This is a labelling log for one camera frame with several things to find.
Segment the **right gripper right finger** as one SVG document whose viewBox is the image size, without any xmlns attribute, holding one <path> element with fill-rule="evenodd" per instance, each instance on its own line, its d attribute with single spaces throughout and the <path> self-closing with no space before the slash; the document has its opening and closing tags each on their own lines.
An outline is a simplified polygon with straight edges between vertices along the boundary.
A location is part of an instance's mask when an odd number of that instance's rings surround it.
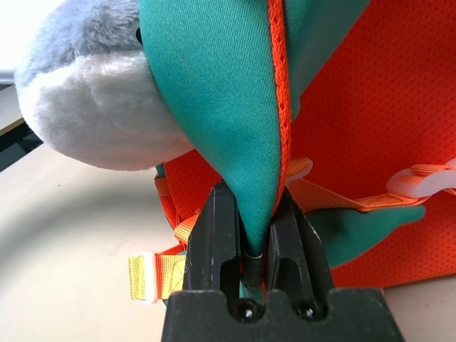
<svg viewBox="0 0 456 342">
<path fill-rule="evenodd" d="M 284 190 L 270 222 L 266 287 L 281 291 L 329 291 L 333 279 L 319 235 Z"/>
</svg>

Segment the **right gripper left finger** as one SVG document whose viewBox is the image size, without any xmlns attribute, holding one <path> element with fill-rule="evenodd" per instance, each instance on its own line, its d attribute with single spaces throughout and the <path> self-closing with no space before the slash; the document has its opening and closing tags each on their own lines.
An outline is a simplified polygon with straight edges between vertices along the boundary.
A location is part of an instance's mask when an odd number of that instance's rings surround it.
<svg viewBox="0 0 456 342">
<path fill-rule="evenodd" d="M 240 259 L 237 201 L 220 181 L 211 189 L 190 233 L 183 289 L 238 292 Z"/>
</svg>

